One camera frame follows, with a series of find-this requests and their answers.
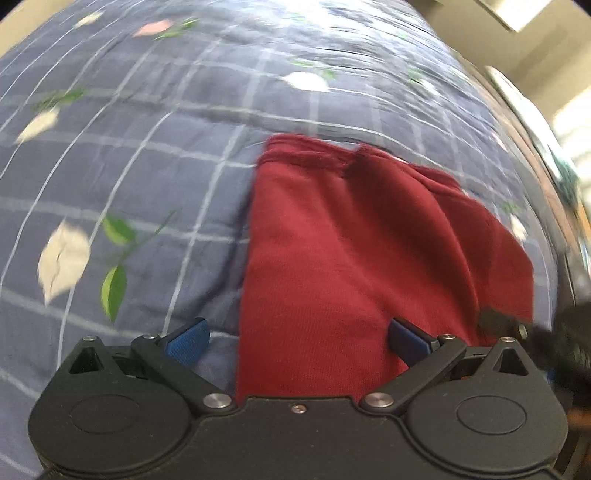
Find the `red long-sleeve shirt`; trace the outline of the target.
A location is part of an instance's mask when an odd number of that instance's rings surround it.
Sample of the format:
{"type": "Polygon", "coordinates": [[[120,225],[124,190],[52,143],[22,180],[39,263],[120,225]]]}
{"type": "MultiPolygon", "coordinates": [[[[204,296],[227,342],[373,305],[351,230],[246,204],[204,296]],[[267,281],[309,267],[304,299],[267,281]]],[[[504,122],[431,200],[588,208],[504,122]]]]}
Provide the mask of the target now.
{"type": "Polygon", "coordinates": [[[401,372],[401,318],[471,345],[492,308],[531,320],[533,266],[450,175],[367,145],[270,138],[249,216],[239,398],[360,398],[401,372]]]}

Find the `light blue floral pillow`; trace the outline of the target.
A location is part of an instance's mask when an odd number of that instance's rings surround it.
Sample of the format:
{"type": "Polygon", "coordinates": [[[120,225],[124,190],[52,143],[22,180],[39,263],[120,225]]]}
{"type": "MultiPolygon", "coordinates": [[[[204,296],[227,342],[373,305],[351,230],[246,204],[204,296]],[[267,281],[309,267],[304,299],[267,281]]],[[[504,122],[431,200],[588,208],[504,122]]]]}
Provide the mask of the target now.
{"type": "Polygon", "coordinates": [[[486,66],[485,71],[529,134],[561,198],[575,210],[580,200],[580,178],[575,163],[535,104],[496,68],[486,66]]]}

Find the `blue plaid floral quilt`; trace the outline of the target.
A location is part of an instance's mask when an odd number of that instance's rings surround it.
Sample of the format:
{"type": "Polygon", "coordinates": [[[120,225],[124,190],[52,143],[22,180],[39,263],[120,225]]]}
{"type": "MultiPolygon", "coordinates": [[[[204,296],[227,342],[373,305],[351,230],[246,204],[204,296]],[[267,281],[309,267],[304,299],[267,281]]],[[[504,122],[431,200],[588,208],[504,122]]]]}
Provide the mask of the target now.
{"type": "Polygon", "coordinates": [[[276,132],[454,175],[518,235],[534,318],[557,261],[523,156],[404,1],[77,1],[1,61],[1,475],[32,479],[30,411],[84,336],[197,316],[235,387],[256,159],[276,132]]]}

